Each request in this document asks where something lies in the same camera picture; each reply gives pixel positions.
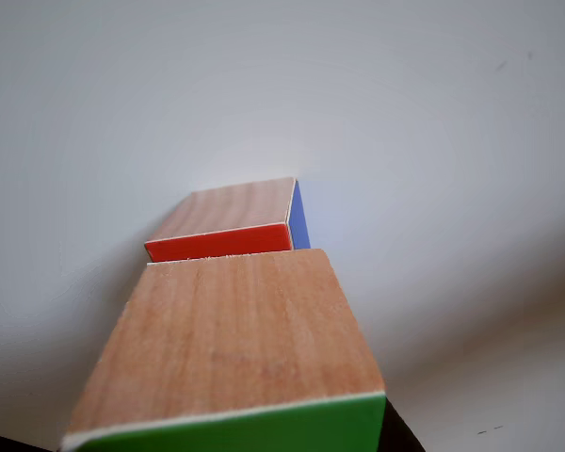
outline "wood grain surface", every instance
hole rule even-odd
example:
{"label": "wood grain surface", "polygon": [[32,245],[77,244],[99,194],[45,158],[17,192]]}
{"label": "wood grain surface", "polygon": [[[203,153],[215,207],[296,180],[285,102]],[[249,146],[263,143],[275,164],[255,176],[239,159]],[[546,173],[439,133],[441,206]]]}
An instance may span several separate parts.
{"label": "wood grain surface", "polygon": [[195,191],[151,236],[150,241],[284,223],[295,179],[286,177]]}
{"label": "wood grain surface", "polygon": [[69,433],[383,390],[322,250],[149,265]]}

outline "toy block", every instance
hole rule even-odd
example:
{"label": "toy block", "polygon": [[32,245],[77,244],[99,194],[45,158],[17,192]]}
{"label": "toy block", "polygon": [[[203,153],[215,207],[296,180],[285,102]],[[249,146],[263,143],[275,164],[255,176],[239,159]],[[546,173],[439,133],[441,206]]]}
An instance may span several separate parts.
{"label": "toy block", "polygon": [[310,248],[299,184],[287,177],[193,192],[144,246],[154,262]]}
{"label": "toy block", "polygon": [[324,251],[149,264],[62,450],[374,452],[385,400]]}

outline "white wall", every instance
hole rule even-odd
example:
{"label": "white wall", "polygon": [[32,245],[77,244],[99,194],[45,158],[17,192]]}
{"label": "white wall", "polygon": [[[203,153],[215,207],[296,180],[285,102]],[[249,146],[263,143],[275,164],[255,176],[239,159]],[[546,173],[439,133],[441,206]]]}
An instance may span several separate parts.
{"label": "white wall", "polygon": [[0,434],[56,447],[175,203],[284,175],[393,393],[565,273],[565,0],[0,1]]}

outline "blue painted side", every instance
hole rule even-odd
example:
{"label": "blue painted side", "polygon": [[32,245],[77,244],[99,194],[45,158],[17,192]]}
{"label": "blue painted side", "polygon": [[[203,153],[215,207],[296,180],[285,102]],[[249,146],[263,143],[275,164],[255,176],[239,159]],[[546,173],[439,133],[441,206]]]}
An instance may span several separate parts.
{"label": "blue painted side", "polygon": [[293,200],[291,201],[289,230],[291,231],[291,240],[293,240],[293,248],[295,250],[310,248],[308,226],[305,223],[303,203],[301,202],[301,192],[299,191],[299,182],[297,181],[295,182],[295,191],[293,192]]}

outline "dark surface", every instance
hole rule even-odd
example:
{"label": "dark surface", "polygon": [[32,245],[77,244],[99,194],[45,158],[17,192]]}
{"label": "dark surface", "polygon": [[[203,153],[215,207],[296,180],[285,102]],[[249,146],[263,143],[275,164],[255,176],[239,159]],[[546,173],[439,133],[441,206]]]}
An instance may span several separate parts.
{"label": "dark surface", "polygon": [[379,436],[379,452],[425,452],[416,439],[412,430],[397,413],[392,403],[387,399],[383,427]]}
{"label": "dark surface", "polygon": [[17,441],[8,440],[7,438],[0,436],[0,450],[8,450],[13,452],[38,452],[46,449],[40,449],[39,447],[34,447],[33,445],[27,445],[19,443]]}

